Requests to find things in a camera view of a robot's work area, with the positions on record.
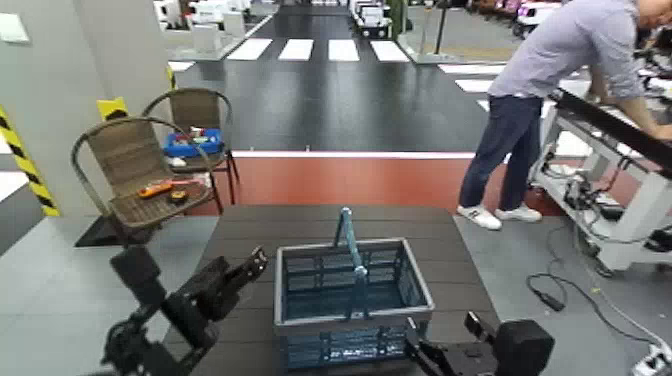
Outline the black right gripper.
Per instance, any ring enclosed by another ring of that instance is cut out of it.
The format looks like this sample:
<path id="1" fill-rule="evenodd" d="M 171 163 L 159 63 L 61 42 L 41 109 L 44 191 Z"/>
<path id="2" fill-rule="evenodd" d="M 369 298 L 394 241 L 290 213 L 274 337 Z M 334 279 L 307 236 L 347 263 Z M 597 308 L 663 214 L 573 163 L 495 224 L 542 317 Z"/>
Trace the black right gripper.
<path id="1" fill-rule="evenodd" d="M 431 376 L 494 376 L 498 362 L 484 342 L 440 344 L 420 342 L 412 317 L 405 319 L 405 353 Z"/>

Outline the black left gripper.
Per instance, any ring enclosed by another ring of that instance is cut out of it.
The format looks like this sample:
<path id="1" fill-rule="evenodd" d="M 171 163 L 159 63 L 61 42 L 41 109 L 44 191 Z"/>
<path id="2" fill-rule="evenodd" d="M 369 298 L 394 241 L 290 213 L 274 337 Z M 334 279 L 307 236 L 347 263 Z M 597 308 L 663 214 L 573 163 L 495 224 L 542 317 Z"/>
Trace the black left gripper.
<path id="1" fill-rule="evenodd" d="M 212 323 L 223 320 L 267 268 L 262 246 L 236 267 L 217 257 L 167 296 L 163 314 L 192 347 L 211 347 L 218 336 Z"/>

